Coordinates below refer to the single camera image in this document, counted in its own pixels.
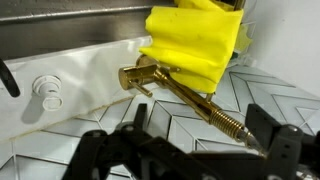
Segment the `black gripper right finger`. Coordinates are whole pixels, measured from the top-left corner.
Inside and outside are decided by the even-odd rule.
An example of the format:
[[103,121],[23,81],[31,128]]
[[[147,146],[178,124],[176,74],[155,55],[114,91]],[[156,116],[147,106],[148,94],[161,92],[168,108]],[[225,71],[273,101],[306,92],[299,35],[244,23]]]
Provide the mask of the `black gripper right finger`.
[[298,171],[320,177],[320,133],[282,125],[257,104],[248,105],[245,125],[266,153],[262,178],[297,180]]

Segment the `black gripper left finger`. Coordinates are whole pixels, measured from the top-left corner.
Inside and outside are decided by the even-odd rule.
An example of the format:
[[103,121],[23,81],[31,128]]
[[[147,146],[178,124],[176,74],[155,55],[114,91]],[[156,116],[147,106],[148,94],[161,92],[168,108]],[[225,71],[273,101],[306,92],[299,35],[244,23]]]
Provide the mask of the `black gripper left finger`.
[[86,132],[71,158],[62,180],[106,180],[111,168],[124,165],[138,180],[170,180],[174,172],[148,149],[152,137],[144,131],[147,105],[139,104],[132,122],[120,123],[108,134]]

